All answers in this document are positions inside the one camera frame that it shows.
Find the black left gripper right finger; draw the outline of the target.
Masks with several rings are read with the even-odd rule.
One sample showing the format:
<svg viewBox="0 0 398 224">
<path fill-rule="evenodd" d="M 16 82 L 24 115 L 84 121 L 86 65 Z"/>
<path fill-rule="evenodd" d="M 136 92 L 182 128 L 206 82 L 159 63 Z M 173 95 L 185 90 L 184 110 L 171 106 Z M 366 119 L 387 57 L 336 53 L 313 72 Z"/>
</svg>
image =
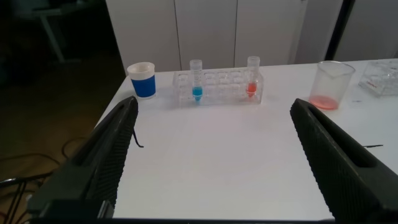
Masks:
<svg viewBox="0 0 398 224">
<path fill-rule="evenodd" d="M 309 102 L 290 115 L 335 220 L 397 223 L 397 174 Z"/>
</svg>

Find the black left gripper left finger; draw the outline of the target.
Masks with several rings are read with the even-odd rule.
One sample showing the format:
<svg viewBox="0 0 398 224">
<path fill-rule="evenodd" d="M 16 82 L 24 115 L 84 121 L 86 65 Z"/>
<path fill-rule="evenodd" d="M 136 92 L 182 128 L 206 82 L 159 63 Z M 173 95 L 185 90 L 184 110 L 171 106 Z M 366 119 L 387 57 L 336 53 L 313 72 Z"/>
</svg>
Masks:
<svg viewBox="0 0 398 224">
<path fill-rule="evenodd" d="M 102 119 L 28 201 L 31 223 L 95 222 L 113 216 L 137 115 L 137 99 L 130 96 Z"/>
</svg>

